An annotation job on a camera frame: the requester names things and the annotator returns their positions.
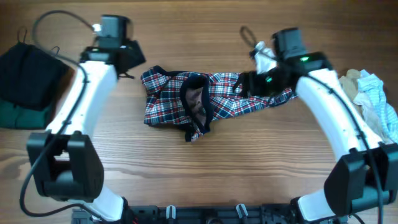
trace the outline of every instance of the plaid fabric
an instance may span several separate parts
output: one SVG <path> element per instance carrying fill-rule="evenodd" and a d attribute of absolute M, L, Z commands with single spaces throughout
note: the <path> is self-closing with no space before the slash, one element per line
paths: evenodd
<path fill-rule="evenodd" d="M 144 123 L 154 126 L 157 124 L 191 124 L 191 141 L 198 139 L 203 133 L 186 111 L 180 99 L 180 88 L 185 80 L 190 77 L 205 77 L 209 82 L 210 104 L 214 109 L 213 120 L 226 119 L 253 111 L 270 107 L 289 100 L 294 93 L 286 89 L 279 96 L 269 97 L 251 96 L 243 98 L 238 96 L 241 85 L 236 92 L 232 91 L 240 73 L 196 73 L 178 72 L 174 76 L 167 76 L 159 72 L 156 67 L 151 68 L 141 76 L 142 84 L 147 90 L 147 103 Z"/>

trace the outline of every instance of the dark green fabric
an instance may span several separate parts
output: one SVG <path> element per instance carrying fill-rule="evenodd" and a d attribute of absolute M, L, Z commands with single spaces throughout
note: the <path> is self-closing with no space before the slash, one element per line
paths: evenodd
<path fill-rule="evenodd" d="M 54 103 L 42 111 L 30 110 L 0 99 L 0 127 L 11 129 L 45 129 L 53 115 Z"/>

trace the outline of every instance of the plaid shorts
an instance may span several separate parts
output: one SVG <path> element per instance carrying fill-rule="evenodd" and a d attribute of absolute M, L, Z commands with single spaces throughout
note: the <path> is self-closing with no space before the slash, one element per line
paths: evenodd
<path fill-rule="evenodd" d="M 238 96 L 241 85 L 235 92 L 233 85 L 240 73 L 197 73 L 197 72 L 166 72 L 155 66 L 141 76 L 142 84 L 147 91 L 147 103 L 144 123 L 174 124 L 186 132 L 185 140 L 194 141 L 210 131 L 209 123 L 217 119 L 226 119 L 253 111 L 280 105 L 293 98 L 294 92 L 288 88 L 278 96 L 243 98 Z M 192 115 L 186 104 L 186 88 L 189 86 L 203 87 L 202 103 L 206 111 L 206 122 L 201 124 Z"/>

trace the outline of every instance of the wood grain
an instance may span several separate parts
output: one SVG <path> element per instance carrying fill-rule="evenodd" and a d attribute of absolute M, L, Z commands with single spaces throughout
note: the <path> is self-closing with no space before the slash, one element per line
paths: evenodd
<path fill-rule="evenodd" d="M 334 166 L 329 143 L 298 99 L 236 119 L 215 121 L 211 132 L 185 143 L 184 133 L 143 123 L 146 93 L 138 77 L 154 65 L 167 70 L 242 72 L 254 69 L 238 30 L 249 26 L 260 40 L 298 26 L 311 51 L 324 51 L 337 71 L 367 69 L 384 80 L 398 107 L 398 3 L 395 1 L 120 1 L 18 0 L 0 5 L 0 53 L 16 43 L 42 13 L 73 11 L 91 23 L 102 14 L 134 22 L 147 63 L 121 80 L 104 106 L 93 142 L 106 169 L 106 184 L 132 205 L 235 205 L 289 202 L 322 188 Z M 53 16 L 40 25 L 40 41 L 78 59 L 93 36 L 83 25 Z M 29 218 L 19 209 L 29 170 L 30 131 L 0 129 L 0 223 L 69 223 L 70 211 Z M 31 183 L 27 206 L 47 211 L 61 203 L 40 198 Z M 376 223 L 375 209 L 361 213 Z M 385 223 L 398 223 L 397 204 L 385 207 Z"/>

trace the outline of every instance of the black cloth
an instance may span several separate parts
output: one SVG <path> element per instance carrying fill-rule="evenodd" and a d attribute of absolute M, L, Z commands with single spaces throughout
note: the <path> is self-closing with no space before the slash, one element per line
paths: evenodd
<path fill-rule="evenodd" d="M 19 42 L 0 56 L 0 98 L 41 111 L 53 101 L 68 69 L 37 47 Z"/>
<path fill-rule="evenodd" d="M 49 124 L 55 103 L 41 111 L 25 109 L 0 99 L 0 128 L 45 129 Z"/>

